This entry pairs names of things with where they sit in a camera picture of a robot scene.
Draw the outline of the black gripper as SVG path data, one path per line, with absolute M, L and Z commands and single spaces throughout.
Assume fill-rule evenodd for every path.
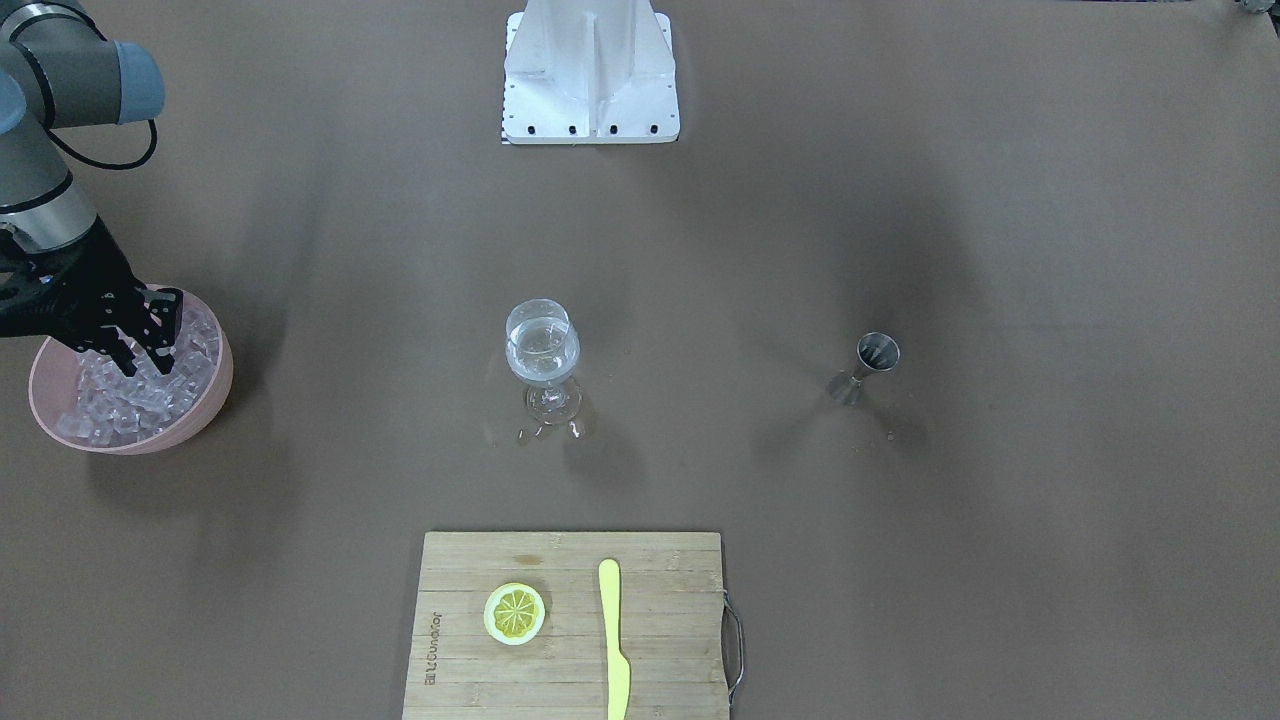
M 119 372 L 136 377 L 137 341 L 161 375 L 173 372 L 184 293 L 145 288 L 97 218 L 67 246 L 28 252 L 17 229 L 3 224 L 1 334 L 45 334 L 78 351 L 96 350 Z M 120 331 L 125 336 L 116 336 Z

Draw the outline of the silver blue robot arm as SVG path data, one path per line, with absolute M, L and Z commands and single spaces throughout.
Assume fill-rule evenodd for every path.
M 168 374 L 184 295 L 136 277 L 68 165 L 84 155 L 59 136 L 136 122 L 155 133 L 157 63 L 109 38 L 78 1 L 5 1 L 1 20 L 3 336 L 46 336 L 129 377 L 145 352 Z

